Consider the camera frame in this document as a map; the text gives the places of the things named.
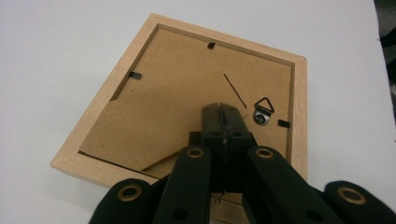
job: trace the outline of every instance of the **metal rivet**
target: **metal rivet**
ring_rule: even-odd
[[[119,190],[119,199],[123,202],[130,202],[138,198],[142,194],[142,188],[140,186],[132,184],[123,187]]]
[[[191,158],[200,158],[204,156],[204,152],[200,148],[191,148],[187,151],[187,155]]]
[[[256,155],[261,158],[270,159],[274,157],[274,152],[266,148],[259,148],[256,150]]]
[[[341,187],[337,190],[337,193],[342,199],[349,203],[365,204],[367,202],[364,195],[352,188]]]
[[[259,114],[254,116],[254,121],[259,125],[263,125],[266,119],[264,115]]]

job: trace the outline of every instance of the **white table surface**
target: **white table surface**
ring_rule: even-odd
[[[149,13],[308,60],[308,182],[345,179],[396,210],[396,130],[364,1],[0,2],[0,223],[87,223],[106,188],[50,162]]]

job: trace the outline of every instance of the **frame backing board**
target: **frame backing board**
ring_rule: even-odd
[[[142,77],[129,78],[132,71]],[[264,96],[275,113],[259,126],[253,105]],[[125,178],[153,183],[171,171],[189,132],[201,130],[201,108],[211,103],[237,107],[258,144],[277,149],[306,178],[305,58],[155,14],[51,165],[104,185]],[[234,203],[212,204],[211,213],[246,222]]]

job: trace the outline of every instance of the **black plastic part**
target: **black plastic part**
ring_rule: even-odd
[[[137,185],[141,194],[135,200],[123,202],[119,191],[129,185]],[[116,184],[98,204],[91,218],[91,224],[101,223],[148,223],[150,220],[150,185],[139,179],[126,179]]]
[[[273,223],[344,223],[276,150],[251,148],[246,167],[245,197],[266,204]]]
[[[142,74],[136,73],[136,72],[130,72],[129,77],[136,79],[136,80],[140,80],[142,78]]]
[[[212,192],[241,192],[244,158],[256,146],[238,109],[226,104],[207,105],[202,110],[202,142],[212,152]]]
[[[207,48],[208,49],[213,49],[214,47],[215,47],[215,45],[216,45],[216,43],[209,43],[208,45],[207,45]]]
[[[201,132],[190,132],[189,146],[201,145]]]
[[[396,59],[387,64],[389,80],[396,82]]]
[[[284,127],[284,128],[290,128],[290,122],[285,121],[283,119],[279,119],[277,121],[277,125],[279,125],[280,127]]]
[[[243,194],[242,206],[250,224],[273,223],[271,213],[260,197]]]
[[[382,48],[396,45],[396,28],[393,28],[388,35],[381,37]]]
[[[210,203],[210,150],[183,148],[166,183],[152,223],[207,223]]]
[[[340,194],[339,189],[352,190],[349,192],[350,195],[346,194],[342,197],[343,194]],[[360,198],[359,195],[354,195],[353,190],[360,193],[364,200],[360,203],[353,200]],[[396,223],[396,214],[373,194],[358,185],[346,181],[332,182],[326,186],[323,198],[346,223]]]

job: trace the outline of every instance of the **hole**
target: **hole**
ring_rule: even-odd
[[[213,48],[215,47],[215,45],[216,45],[216,43],[209,43],[209,44],[207,45],[207,48],[208,48],[208,49],[213,49]]]
[[[367,201],[364,195],[352,188],[341,187],[337,190],[337,193],[341,198],[349,203],[365,204]]]
[[[349,191],[349,190],[345,191],[344,195],[347,198],[352,199],[352,200],[359,200],[361,198],[361,196],[359,194],[357,194],[357,193],[355,193],[353,191]]]
[[[271,152],[270,152],[270,151],[267,151],[267,150],[261,150],[259,153],[260,153],[260,155],[262,155],[262,156],[269,156],[269,155],[271,155]]]
[[[130,188],[130,189],[126,189],[123,193],[122,196],[124,196],[125,198],[132,198],[136,195],[137,190],[135,188]]]
[[[272,157],[274,157],[274,153],[266,148],[259,148],[256,150],[256,155],[258,155],[259,157],[265,158],[265,159],[270,159]]]
[[[175,210],[173,216],[175,220],[185,220],[189,216],[189,212],[186,209],[181,208]]]
[[[313,220],[313,221],[316,221],[316,222],[321,222],[321,221],[323,221],[322,215],[321,215],[319,212],[315,211],[315,210],[308,210],[308,211],[306,211],[305,214],[306,214],[306,216],[307,216],[309,219],[311,219],[311,220]]]
[[[187,155],[191,158],[200,158],[204,156],[204,152],[199,148],[192,148],[187,151]]]
[[[138,198],[141,193],[142,193],[142,188],[140,186],[133,184],[133,185],[125,186],[122,189],[120,189],[118,196],[121,201],[129,202]]]

